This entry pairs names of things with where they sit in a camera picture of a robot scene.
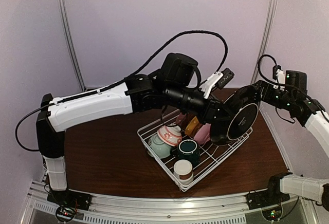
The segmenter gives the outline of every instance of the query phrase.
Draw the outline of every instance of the white bowl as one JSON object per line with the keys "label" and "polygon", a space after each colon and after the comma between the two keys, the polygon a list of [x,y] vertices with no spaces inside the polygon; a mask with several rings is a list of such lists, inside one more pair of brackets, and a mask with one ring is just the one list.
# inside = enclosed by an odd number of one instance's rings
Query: white bowl
{"label": "white bowl", "polygon": [[157,134],[161,140],[170,146],[176,146],[182,140],[181,129],[179,126],[170,127],[164,125],[160,127]]}

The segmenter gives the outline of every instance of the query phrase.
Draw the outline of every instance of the white wire rack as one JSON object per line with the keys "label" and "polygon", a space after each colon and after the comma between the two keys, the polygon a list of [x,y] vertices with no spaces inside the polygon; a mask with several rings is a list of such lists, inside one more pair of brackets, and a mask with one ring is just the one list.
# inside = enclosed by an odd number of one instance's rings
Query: white wire rack
{"label": "white wire rack", "polygon": [[[163,117],[164,124],[173,123],[176,117],[179,115],[179,110],[175,110],[170,114]],[[156,134],[157,130],[162,126],[160,119],[140,128],[137,131],[145,148],[153,155],[154,159],[159,163],[162,169],[168,174],[168,176],[176,183],[179,189],[186,192],[192,188],[208,174],[210,174],[216,167],[223,163],[230,155],[233,154],[250,136],[252,128],[250,128],[242,137],[232,141],[232,143],[225,146],[216,146],[211,142],[200,146],[200,164],[193,168],[194,180],[189,185],[184,185],[173,174],[173,167],[177,158],[170,156],[164,159],[160,159],[148,145],[148,140]],[[183,133],[183,140],[190,139]]]}

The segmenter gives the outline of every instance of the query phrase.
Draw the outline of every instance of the white wall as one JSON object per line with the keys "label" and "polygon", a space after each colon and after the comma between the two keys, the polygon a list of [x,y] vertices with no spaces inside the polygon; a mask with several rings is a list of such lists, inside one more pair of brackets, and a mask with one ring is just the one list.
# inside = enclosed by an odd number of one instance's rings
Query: white wall
{"label": "white wall", "polygon": [[[308,93],[329,108],[329,0],[279,0],[267,53],[284,69],[307,73]],[[262,67],[268,76],[272,63]],[[295,174],[329,178],[329,159],[319,143],[299,124],[290,125],[266,106]],[[328,220],[329,213],[321,215]]]}
{"label": "white wall", "polygon": [[[22,150],[14,129],[42,96],[79,91],[69,59],[57,0],[0,0],[0,216],[17,223],[33,179],[40,179],[39,153]],[[21,141],[37,148],[35,119],[20,128]]]}
{"label": "white wall", "polygon": [[[263,35],[269,0],[65,0],[82,76],[88,87],[122,79],[162,44],[184,30],[213,30],[229,46],[226,67],[236,75],[230,86],[250,83]],[[223,57],[221,42],[209,35],[177,39],[151,66],[160,67],[169,52],[197,61],[203,78]]]}

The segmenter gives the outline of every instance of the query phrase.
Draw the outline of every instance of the wooden table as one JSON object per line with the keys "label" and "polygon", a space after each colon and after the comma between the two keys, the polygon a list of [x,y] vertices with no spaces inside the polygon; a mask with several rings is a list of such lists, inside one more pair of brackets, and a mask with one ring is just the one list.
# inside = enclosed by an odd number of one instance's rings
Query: wooden table
{"label": "wooden table", "polygon": [[[224,89],[215,94],[224,100],[233,92]],[[259,115],[250,138],[232,156],[193,188],[181,192],[146,154],[137,136],[137,129],[158,119],[160,112],[108,117],[70,128],[65,138],[69,187],[124,197],[218,196],[264,189],[270,176],[287,171]]]}

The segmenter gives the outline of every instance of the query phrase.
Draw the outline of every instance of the teal mug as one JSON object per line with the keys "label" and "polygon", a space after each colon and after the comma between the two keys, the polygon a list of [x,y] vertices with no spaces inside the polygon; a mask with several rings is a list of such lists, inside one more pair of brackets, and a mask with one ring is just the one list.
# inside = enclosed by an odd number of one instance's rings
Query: teal mug
{"label": "teal mug", "polygon": [[179,160],[188,160],[192,163],[193,167],[200,164],[200,149],[197,142],[192,139],[182,141],[176,149],[172,151],[172,155]]}

